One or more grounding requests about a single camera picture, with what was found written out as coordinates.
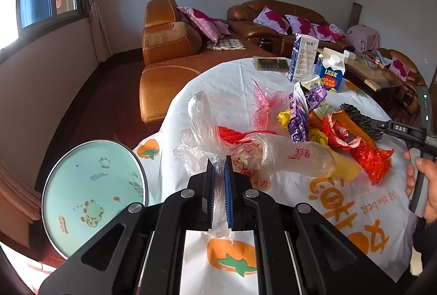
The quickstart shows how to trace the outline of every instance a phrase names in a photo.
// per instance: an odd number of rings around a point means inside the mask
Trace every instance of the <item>floral cushion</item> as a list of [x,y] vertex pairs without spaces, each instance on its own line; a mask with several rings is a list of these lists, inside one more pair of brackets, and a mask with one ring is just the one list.
[[214,19],[211,19],[205,13],[194,8],[179,7],[179,10],[191,20],[200,31],[211,41],[217,43],[224,35],[214,24]]
[[291,29],[293,30],[293,34],[304,34],[311,35],[315,37],[314,31],[311,27],[311,23],[309,20],[303,17],[296,17],[294,15],[286,15],[285,16],[288,22],[291,25]]
[[331,24],[329,26],[329,30],[331,31],[331,36],[335,40],[343,40],[343,41],[346,40],[346,33],[335,24]]
[[268,26],[270,29],[284,35],[287,35],[287,30],[290,27],[290,23],[282,18],[278,13],[270,10],[267,6],[264,7],[263,11],[253,20],[253,22]]
[[406,81],[410,68],[404,65],[400,60],[394,59],[389,67],[389,70],[400,77],[401,80]]
[[315,38],[319,41],[331,41],[335,43],[335,39],[331,35],[331,31],[328,25],[311,24],[314,30]]

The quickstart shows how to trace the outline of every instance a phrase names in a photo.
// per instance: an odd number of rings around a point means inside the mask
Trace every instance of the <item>curtain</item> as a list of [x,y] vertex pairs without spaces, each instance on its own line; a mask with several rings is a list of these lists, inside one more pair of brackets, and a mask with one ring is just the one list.
[[96,57],[99,62],[103,62],[106,61],[107,58],[112,56],[112,51],[103,24],[103,19],[100,13],[98,0],[88,0],[88,1],[90,4],[90,12],[88,13],[88,16],[91,22],[91,34],[93,36],[93,43],[96,51]]
[[29,223],[40,220],[41,194],[16,181],[0,157],[0,195]]

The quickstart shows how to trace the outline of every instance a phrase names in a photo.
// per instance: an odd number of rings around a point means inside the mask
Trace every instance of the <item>brown leather sofa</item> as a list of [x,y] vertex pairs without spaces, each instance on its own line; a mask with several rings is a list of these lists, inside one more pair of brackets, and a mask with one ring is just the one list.
[[[325,18],[316,11],[286,2],[254,0],[229,8],[227,22],[230,28],[256,45],[259,45],[261,39],[267,39],[271,42],[272,53],[276,56],[291,57],[295,35],[282,35],[265,25],[254,23],[253,20],[262,12],[265,6],[268,6],[279,15],[291,14],[304,17],[314,24],[329,25]],[[355,51],[353,46],[341,40],[337,40],[336,43],[319,41],[318,47],[328,47],[341,53],[344,50]]]
[[208,50],[200,34],[181,21],[175,0],[147,4],[143,33],[146,68],[139,84],[141,118],[145,123],[162,121],[172,99],[193,78],[222,62],[273,54],[232,33],[246,50]]
[[[423,79],[422,75],[420,74],[414,62],[408,56],[404,55],[402,52],[392,49],[382,49],[382,48],[378,49],[378,51],[384,57],[388,59],[398,59],[404,65],[410,68],[410,72],[408,73],[407,76],[407,81],[402,81],[397,75],[387,70],[401,84],[401,88],[399,89],[396,95],[396,101],[402,105],[402,108],[405,110],[405,113],[407,113],[410,116],[408,118],[406,118],[405,115],[400,116],[399,110],[396,110],[396,113],[392,113],[392,114],[390,112],[387,113],[395,121],[401,121],[402,119],[403,121],[409,121],[408,123],[412,123],[419,114],[419,102],[417,100],[416,84],[425,84],[425,80]],[[371,51],[364,51],[363,54],[371,57],[372,59],[376,59],[375,55]]]

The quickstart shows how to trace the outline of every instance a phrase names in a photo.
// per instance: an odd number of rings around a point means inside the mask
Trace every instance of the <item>round tray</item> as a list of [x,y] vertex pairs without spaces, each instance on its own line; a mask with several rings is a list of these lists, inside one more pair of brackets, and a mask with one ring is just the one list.
[[50,172],[42,222],[54,248],[67,259],[133,202],[149,203],[137,156],[118,142],[89,141],[67,152]]

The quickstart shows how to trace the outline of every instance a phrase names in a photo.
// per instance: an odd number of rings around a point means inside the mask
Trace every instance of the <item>white milk carton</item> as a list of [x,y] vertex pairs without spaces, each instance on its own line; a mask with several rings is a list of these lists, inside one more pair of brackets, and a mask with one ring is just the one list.
[[317,47],[318,40],[316,38],[296,34],[287,76],[292,83],[298,82],[302,75],[312,72]]
[[322,69],[319,74],[325,89],[337,93],[345,71],[344,54],[325,47],[323,49]]

